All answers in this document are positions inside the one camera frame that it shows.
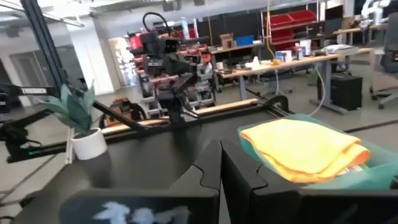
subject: monitor screen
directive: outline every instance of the monitor screen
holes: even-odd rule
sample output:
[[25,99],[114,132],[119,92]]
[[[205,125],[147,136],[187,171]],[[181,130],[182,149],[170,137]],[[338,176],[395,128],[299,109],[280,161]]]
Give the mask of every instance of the monitor screen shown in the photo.
[[336,6],[325,10],[325,20],[343,18],[344,6]]

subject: white wall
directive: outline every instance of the white wall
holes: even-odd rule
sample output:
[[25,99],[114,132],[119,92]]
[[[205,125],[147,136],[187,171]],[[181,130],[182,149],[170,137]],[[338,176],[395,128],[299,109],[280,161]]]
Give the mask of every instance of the white wall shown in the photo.
[[85,27],[67,25],[76,56],[87,85],[94,81],[96,95],[113,93],[120,88],[118,74],[110,54],[108,40],[99,37],[92,18],[81,21]]

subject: yellow cloth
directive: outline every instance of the yellow cloth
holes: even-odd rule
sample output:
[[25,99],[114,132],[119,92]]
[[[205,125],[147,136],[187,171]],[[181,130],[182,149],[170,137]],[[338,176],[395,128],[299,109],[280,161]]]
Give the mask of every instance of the yellow cloth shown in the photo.
[[240,134],[282,177],[292,182],[330,180],[370,157],[360,139],[306,121],[278,119]]

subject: wooden plank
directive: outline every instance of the wooden plank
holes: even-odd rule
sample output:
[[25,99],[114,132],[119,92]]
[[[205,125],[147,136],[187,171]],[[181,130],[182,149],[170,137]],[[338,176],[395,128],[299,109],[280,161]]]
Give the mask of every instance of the wooden plank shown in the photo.
[[[254,102],[258,101],[258,99],[253,98],[253,99],[248,99],[248,100],[242,100],[242,101],[237,101],[234,103],[227,103],[227,104],[223,104],[223,105],[218,105],[218,106],[212,106],[209,108],[203,108],[203,109],[199,109],[196,110],[196,113],[199,115],[205,115],[205,114],[212,114],[212,113],[219,113],[222,111],[226,111],[226,110],[231,110],[231,109],[235,109],[235,108],[239,108],[242,106],[247,106],[250,105]],[[139,121],[138,123],[141,125],[145,125],[145,126],[153,126],[153,125],[159,125],[159,124],[165,124],[168,123],[168,121],[166,119],[168,119],[168,116],[164,116],[162,117],[163,119],[151,119],[148,121]],[[108,134],[108,133],[115,133],[118,131],[124,131],[130,129],[128,126],[121,124],[115,127],[109,127],[109,128],[104,128],[102,129],[102,133],[104,134]]]
[[[383,30],[387,29],[387,24],[381,24],[381,25],[373,25],[370,26],[369,29],[371,30]],[[339,35],[339,34],[348,34],[348,33],[354,33],[354,32],[362,32],[364,29],[361,28],[352,28],[352,29],[343,29],[343,30],[338,30],[334,31],[331,34],[318,34],[317,37],[329,37],[331,35]]]
[[293,60],[291,62],[281,63],[280,65],[260,65],[256,69],[253,69],[253,70],[235,70],[234,73],[227,74],[227,75],[220,73],[218,70],[215,70],[215,72],[218,73],[222,78],[235,78],[235,77],[239,77],[242,75],[255,75],[258,73],[273,72],[275,70],[298,67],[301,65],[308,65],[311,63],[322,62],[322,61],[331,60],[334,58],[368,53],[372,50],[373,50],[372,48],[363,48],[363,49],[359,49],[357,52],[355,52],[355,54],[344,54],[344,55],[343,54],[330,54],[330,55],[326,55],[326,56],[304,57],[303,60]]
[[234,51],[234,50],[247,49],[247,48],[251,48],[251,47],[262,45],[262,44],[263,43],[261,43],[261,44],[251,44],[251,45],[245,45],[245,46],[239,46],[239,47],[232,47],[230,49],[213,50],[213,51],[210,52],[210,54],[219,54],[219,53],[223,53],[223,52],[231,52],[231,51]]

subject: label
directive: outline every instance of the label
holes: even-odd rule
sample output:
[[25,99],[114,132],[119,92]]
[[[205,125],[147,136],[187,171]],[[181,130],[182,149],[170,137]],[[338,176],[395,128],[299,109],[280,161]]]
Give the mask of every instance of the label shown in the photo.
[[45,88],[21,88],[23,94],[47,94]]

